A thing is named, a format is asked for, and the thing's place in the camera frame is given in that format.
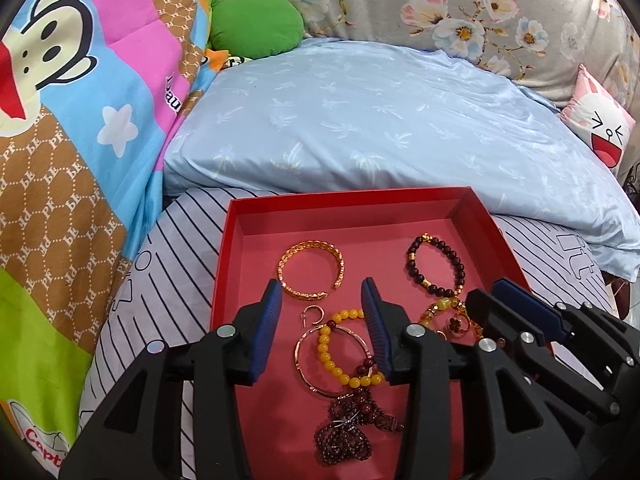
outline striped fabric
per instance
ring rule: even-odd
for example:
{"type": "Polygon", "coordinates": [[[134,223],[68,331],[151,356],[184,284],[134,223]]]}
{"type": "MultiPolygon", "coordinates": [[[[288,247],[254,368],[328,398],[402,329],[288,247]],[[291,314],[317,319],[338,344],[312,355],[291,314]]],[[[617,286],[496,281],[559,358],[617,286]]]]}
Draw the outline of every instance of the striped fabric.
{"type": "MultiPolygon", "coordinates": [[[[209,323],[218,249],[229,201],[266,196],[235,188],[192,189],[160,215],[111,303],[86,377],[80,427],[135,356],[154,339],[170,346],[198,341],[209,323]]],[[[534,293],[554,304],[591,301],[611,311],[605,285],[584,241],[568,229],[525,218],[494,216],[534,293]]],[[[571,354],[559,356],[579,372],[571,354]]],[[[182,400],[182,471],[195,478],[193,384],[182,400]]]]}

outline cartoon blanket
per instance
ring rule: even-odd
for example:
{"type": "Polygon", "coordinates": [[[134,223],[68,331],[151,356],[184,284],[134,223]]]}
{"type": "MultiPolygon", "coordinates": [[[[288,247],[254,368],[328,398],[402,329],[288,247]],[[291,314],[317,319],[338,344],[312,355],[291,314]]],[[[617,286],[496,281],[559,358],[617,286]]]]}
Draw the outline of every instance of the cartoon blanket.
{"type": "Polygon", "coordinates": [[[57,475],[164,147],[226,60],[209,0],[27,0],[0,42],[0,406],[57,475]]]}

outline flower center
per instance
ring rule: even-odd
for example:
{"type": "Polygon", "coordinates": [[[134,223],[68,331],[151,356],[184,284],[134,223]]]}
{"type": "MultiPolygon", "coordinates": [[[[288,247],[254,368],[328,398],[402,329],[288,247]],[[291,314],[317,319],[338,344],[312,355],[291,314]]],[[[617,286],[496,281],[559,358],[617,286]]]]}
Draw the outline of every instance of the flower center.
{"type": "Polygon", "coordinates": [[[471,39],[471,35],[473,34],[471,29],[468,27],[460,27],[456,34],[462,41],[469,41],[471,39]]]}

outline pink pillow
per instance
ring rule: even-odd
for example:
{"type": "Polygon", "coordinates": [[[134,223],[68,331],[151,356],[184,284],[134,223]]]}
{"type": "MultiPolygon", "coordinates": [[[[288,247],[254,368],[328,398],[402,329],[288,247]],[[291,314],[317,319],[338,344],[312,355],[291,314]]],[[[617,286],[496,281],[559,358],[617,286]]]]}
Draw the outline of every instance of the pink pillow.
{"type": "Polygon", "coordinates": [[[580,65],[574,96],[560,120],[589,146],[613,174],[636,122],[587,69],[580,65]]]}

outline yellow bead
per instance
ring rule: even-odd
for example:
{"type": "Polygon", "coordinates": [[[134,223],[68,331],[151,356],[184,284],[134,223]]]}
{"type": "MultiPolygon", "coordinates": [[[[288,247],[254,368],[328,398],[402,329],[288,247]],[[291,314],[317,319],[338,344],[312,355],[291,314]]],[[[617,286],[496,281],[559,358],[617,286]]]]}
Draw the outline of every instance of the yellow bead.
{"type": "Polygon", "coordinates": [[[447,310],[451,306],[451,300],[449,298],[442,298],[436,301],[436,308],[438,310],[447,310]]]}

